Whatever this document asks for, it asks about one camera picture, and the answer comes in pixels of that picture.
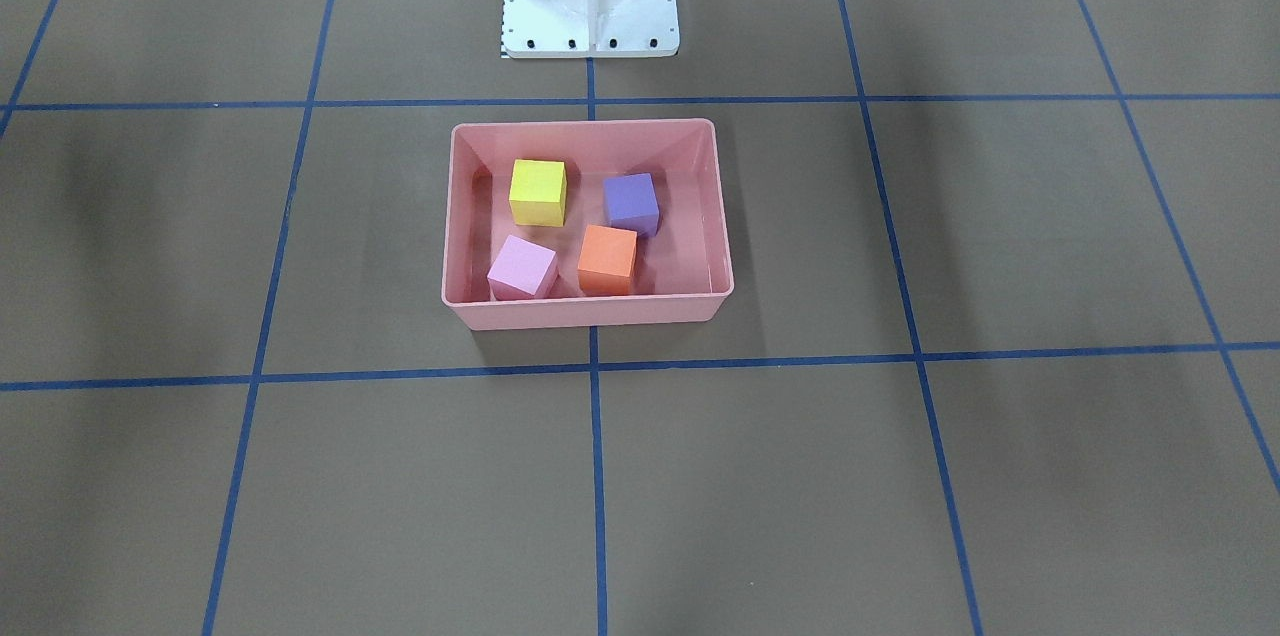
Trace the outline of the orange foam block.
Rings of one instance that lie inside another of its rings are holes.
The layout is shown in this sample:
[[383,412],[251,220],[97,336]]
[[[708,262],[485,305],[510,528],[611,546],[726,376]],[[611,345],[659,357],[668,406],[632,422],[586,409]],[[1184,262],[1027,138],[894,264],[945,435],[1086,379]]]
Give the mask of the orange foam block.
[[588,225],[582,234],[577,279],[588,297],[630,297],[635,289],[636,232]]

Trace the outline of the purple foam block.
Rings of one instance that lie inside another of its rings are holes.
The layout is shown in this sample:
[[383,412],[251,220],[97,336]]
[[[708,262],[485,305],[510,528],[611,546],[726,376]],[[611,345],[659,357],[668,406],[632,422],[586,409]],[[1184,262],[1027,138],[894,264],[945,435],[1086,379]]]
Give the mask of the purple foam block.
[[605,227],[654,238],[660,225],[660,207],[650,174],[609,177],[603,180]]

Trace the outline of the pink foam block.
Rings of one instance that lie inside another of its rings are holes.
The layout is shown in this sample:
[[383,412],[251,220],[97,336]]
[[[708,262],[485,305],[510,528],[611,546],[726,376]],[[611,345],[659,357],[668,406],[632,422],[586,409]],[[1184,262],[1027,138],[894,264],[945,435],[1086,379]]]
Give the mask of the pink foam block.
[[486,282],[492,297],[499,302],[543,299],[550,296],[558,266],[556,250],[520,235],[507,235],[486,273]]

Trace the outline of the yellow foam block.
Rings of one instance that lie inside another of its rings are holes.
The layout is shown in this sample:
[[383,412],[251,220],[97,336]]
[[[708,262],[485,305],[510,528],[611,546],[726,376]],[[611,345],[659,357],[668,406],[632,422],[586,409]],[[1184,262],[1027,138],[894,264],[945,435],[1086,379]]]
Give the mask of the yellow foam block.
[[516,159],[508,191],[512,220],[518,227],[564,227],[567,189],[566,163]]

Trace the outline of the pink plastic bin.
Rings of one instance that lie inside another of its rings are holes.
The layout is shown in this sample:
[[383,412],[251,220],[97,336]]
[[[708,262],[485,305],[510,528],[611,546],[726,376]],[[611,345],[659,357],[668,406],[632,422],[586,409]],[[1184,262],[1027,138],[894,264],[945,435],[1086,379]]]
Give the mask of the pink plastic bin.
[[[563,163],[563,227],[513,221],[517,159]],[[605,223],[604,180],[649,174],[658,230],[637,241],[634,290],[591,296],[579,284],[584,232]],[[488,273],[509,235],[554,250],[543,299],[497,299]],[[461,124],[451,133],[440,297],[475,331],[704,322],[735,289],[716,125],[707,118]]]

